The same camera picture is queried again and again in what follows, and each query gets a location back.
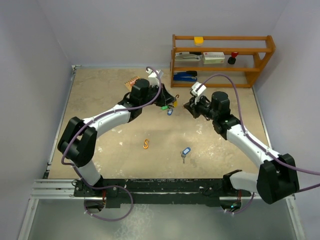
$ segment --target wooden rack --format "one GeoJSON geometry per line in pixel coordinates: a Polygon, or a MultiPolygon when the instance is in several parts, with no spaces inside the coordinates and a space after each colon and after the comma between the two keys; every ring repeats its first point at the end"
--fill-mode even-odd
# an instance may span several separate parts
{"type": "MultiPolygon", "coordinates": [[[[203,47],[203,46],[177,46],[177,40],[194,40],[194,36],[172,36],[172,50],[171,50],[171,62],[170,62],[170,75],[171,75],[171,87],[191,87],[194,83],[177,83],[174,82],[174,72],[179,71],[215,71],[215,72],[244,72],[246,78],[246,84],[236,84],[240,88],[251,88],[271,56],[276,50],[275,43],[270,35],[268,36],[204,36],[203,40],[206,41],[265,41],[265,47],[203,47]],[[253,57],[253,66],[240,66],[241,63],[230,65],[227,63],[228,59],[225,59],[225,63],[219,64],[204,64],[203,61],[199,62],[176,62],[176,53],[180,52],[223,52],[225,55],[231,55],[232,52],[238,52],[239,55],[247,55],[253,57]],[[259,53],[265,53],[261,59],[259,53]]],[[[208,83],[205,84],[209,88],[224,88],[232,87],[227,83],[208,83]]]]}

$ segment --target beige tabletop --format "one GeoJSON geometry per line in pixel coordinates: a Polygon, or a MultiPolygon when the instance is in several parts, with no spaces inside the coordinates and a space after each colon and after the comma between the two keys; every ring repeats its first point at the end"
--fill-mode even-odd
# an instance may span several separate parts
{"type": "MultiPolygon", "coordinates": [[[[143,108],[134,121],[119,125],[96,141],[94,164],[104,178],[221,178],[236,169],[257,173],[256,166],[237,147],[224,140],[204,117],[194,119],[182,107],[189,101],[190,89],[170,88],[169,69],[163,69],[162,82],[175,96],[179,94],[178,107],[171,116],[155,105],[143,108]],[[148,149],[144,141],[149,139],[148,149]],[[187,148],[191,152],[181,158],[187,148]]],[[[128,92],[125,82],[134,76],[148,79],[142,68],[81,68],[76,72],[60,136],[70,118],[95,116],[116,105],[128,92]]],[[[205,95],[211,99],[214,91],[229,95],[232,114],[239,117],[232,88],[207,88],[205,95]]],[[[252,89],[239,88],[243,121],[248,130],[263,143],[267,138],[252,89]]],[[[69,166],[61,164],[62,154],[56,150],[49,172],[50,179],[73,179],[77,175],[69,166]]]]}

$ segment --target white wall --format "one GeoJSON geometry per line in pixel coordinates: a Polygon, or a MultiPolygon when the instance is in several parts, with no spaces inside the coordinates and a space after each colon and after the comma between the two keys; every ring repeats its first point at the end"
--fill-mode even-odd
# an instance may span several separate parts
{"type": "MultiPolygon", "coordinates": [[[[272,37],[276,52],[255,87],[271,143],[320,172],[320,1],[291,0],[272,37]]],[[[320,177],[299,174],[300,187],[320,177]]],[[[307,237],[319,239],[320,188],[296,194],[307,237]]]]}
{"type": "Polygon", "coordinates": [[[38,0],[72,64],[169,66],[172,34],[268,35],[289,0],[38,0]]]}
{"type": "Polygon", "coordinates": [[[0,238],[18,237],[42,178],[71,64],[36,0],[0,1],[0,238]]]}

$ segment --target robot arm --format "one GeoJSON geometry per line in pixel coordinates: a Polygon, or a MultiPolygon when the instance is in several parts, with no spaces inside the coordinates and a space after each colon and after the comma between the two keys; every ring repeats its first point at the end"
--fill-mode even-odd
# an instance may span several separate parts
{"type": "MultiPolygon", "coordinates": [[[[161,77],[163,72],[158,71],[158,74],[161,77]]],[[[113,108],[105,111],[105,113],[110,111],[113,113],[93,121],[93,123],[84,129],[81,139],[76,139],[71,145],[66,157],[74,163],[75,168],[88,184],[94,187],[102,187],[103,178],[92,161],[97,138],[116,126],[131,122],[142,113],[142,108],[123,111],[116,110],[130,109],[149,103],[157,95],[159,88],[161,88],[160,95],[152,104],[163,107],[176,101],[176,98],[167,92],[164,84],[160,86],[156,74],[152,72],[148,80],[143,78],[136,80],[131,92],[124,95],[123,99],[113,108]]],[[[91,120],[96,119],[97,116],[85,119],[79,119],[78,117],[71,118],[58,142],[58,150],[64,153],[79,129],[91,120]]]]}
{"type": "Polygon", "coordinates": [[[226,189],[247,190],[259,193],[268,204],[272,204],[299,190],[297,172],[278,164],[266,154],[250,138],[269,151],[278,159],[295,167],[295,161],[289,154],[281,155],[259,141],[246,128],[245,132],[238,118],[231,114],[230,100],[225,92],[217,91],[212,94],[211,101],[204,96],[206,87],[196,82],[191,88],[193,96],[184,105],[194,118],[204,116],[212,120],[214,130],[225,140],[236,145],[259,168],[258,174],[241,170],[230,172],[223,176],[226,189]]]}

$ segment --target wooden shelf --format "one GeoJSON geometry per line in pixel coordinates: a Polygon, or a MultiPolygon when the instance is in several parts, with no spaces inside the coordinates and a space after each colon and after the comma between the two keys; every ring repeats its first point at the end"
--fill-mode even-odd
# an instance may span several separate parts
{"type": "MultiPolygon", "coordinates": [[[[240,88],[251,88],[262,70],[267,65],[271,56],[276,50],[275,43],[270,35],[268,36],[203,36],[204,44],[203,47],[199,46],[180,46],[178,43],[181,41],[186,43],[192,43],[194,36],[172,36],[172,51],[171,51],[171,63],[170,63],[170,73],[171,73],[171,87],[191,87],[192,83],[176,83],[173,81],[174,72],[177,71],[208,71],[208,72],[244,72],[247,80],[247,84],[238,84],[237,87],[240,88]],[[253,45],[254,42],[259,41],[259,46],[255,47],[221,47],[219,44],[211,46],[208,42],[226,43],[228,41],[229,45],[231,43],[234,45],[245,45],[243,41],[249,41],[249,45],[253,45]],[[175,61],[175,55],[179,52],[223,52],[225,55],[225,62],[219,64],[204,64],[203,61],[175,61]],[[236,57],[236,62],[234,65],[228,64],[228,58],[232,52],[238,52],[236,57]],[[265,53],[264,57],[260,59],[259,53],[265,53]],[[243,57],[251,56],[252,64],[244,60],[243,57]]],[[[231,84],[206,84],[207,87],[232,87],[231,84]]]]}

